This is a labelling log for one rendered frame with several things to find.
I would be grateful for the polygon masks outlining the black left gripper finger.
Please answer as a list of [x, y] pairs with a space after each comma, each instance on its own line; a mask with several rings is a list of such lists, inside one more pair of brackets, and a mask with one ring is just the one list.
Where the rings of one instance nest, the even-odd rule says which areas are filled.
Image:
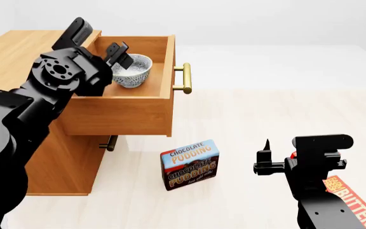
[[121, 46], [112, 55], [112, 64], [118, 63], [122, 68], [128, 69], [133, 64], [133, 58], [127, 54], [129, 47], [122, 42]]
[[107, 64], [115, 64], [120, 58], [120, 46], [117, 43], [111, 43], [106, 49], [106, 57], [104, 62]]

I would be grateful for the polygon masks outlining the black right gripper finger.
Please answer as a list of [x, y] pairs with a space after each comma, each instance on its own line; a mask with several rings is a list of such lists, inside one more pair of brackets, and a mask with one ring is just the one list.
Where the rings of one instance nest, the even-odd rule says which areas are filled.
[[271, 165], [271, 149], [269, 139], [266, 139], [266, 144], [263, 150], [257, 152], [257, 165]]
[[338, 165], [341, 160], [341, 154], [338, 150], [324, 152], [325, 165]]

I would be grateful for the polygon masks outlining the patterned ceramic bowl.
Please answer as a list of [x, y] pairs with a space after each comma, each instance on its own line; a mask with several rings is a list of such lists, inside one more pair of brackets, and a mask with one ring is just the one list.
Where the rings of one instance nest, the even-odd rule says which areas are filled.
[[125, 88], [139, 87], [149, 77], [153, 61], [140, 54], [129, 54], [133, 59], [132, 65], [125, 69], [120, 64], [115, 63], [112, 67], [112, 80]]

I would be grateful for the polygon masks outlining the open wooden drawer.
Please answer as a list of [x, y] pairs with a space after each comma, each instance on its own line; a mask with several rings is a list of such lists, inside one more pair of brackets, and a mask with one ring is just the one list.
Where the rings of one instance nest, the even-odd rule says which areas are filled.
[[85, 41], [92, 54], [105, 57], [111, 43], [124, 42], [128, 53], [149, 57], [149, 77], [137, 88], [111, 83], [102, 97], [74, 96], [58, 118], [67, 135], [172, 134], [175, 36], [102, 36]]

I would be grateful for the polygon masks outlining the wooden cabinet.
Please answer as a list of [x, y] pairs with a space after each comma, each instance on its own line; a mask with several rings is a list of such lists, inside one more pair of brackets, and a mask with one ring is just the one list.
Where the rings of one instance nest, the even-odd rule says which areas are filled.
[[[32, 63], [48, 51], [60, 31], [9, 31], [0, 36], [0, 90], [19, 87]], [[98, 119], [110, 108], [105, 97], [73, 97], [64, 115], [26, 165], [28, 195], [87, 196], [92, 192], [107, 137], [97, 135]]]

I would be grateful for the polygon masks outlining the red butter box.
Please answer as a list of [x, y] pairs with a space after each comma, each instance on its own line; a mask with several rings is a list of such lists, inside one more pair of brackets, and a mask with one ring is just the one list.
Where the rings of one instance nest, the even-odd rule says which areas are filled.
[[366, 203], [338, 176], [323, 181], [326, 191], [298, 201], [300, 229], [366, 229]]

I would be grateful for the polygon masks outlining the chocolate pudding box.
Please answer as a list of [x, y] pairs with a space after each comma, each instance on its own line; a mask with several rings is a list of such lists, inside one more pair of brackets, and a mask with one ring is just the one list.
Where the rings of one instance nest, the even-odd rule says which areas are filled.
[[211, 139], [162, 152], [160, 163], [166, 190], [215, 177], [219, 155], [220, 151]]

